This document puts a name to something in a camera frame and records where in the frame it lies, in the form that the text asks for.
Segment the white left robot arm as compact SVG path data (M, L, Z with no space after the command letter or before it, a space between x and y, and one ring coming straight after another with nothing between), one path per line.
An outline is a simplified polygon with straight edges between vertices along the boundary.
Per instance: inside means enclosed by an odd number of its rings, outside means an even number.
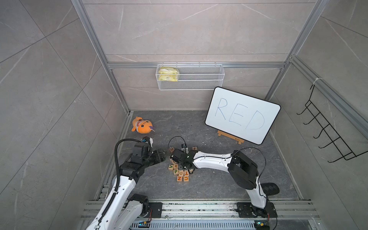
M123 163L118 162L119 145L125 141L135 142L133 152ZM114 148L116 180L97 216L87 227L88 230L129 230L138 217L152 214L149 210L148 198L144 195L133 195L128 198L135 188L145 169L164 162L165 151L153 150L153 139L144 137L142 140L122 139Z

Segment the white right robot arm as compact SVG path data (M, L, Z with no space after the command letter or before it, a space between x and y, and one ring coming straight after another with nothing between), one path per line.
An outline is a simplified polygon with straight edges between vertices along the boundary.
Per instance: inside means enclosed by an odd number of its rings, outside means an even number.
M196 169L212 169L229 173L235 183L246 190L251 200L251 212L255 217L277 218L274 204L269 196L277 195L280 190L275 183L260 183L260 178L266 168L265 155L255 147L245 147L228 154L205 153L199 150L189 150L186 142L181 149L174 148L168 142L167 148L171 160L179 164L183 170L192 174ZM243 151L257 150L264 159L264 167L258 171L258 165Z

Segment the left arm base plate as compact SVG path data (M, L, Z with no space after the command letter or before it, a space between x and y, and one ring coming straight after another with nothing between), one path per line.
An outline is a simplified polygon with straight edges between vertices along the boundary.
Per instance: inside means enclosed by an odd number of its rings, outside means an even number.
M161 218L163 211L162 202L149 202L143 204L142 213L138 218Z

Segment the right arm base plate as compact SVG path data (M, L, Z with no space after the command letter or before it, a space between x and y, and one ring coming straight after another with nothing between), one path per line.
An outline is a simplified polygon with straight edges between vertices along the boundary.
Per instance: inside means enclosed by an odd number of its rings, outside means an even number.
M277 218L275 206L272 202L267 201L266 206L257 208L250 202L238 202L236 203L236 211L240 218Z

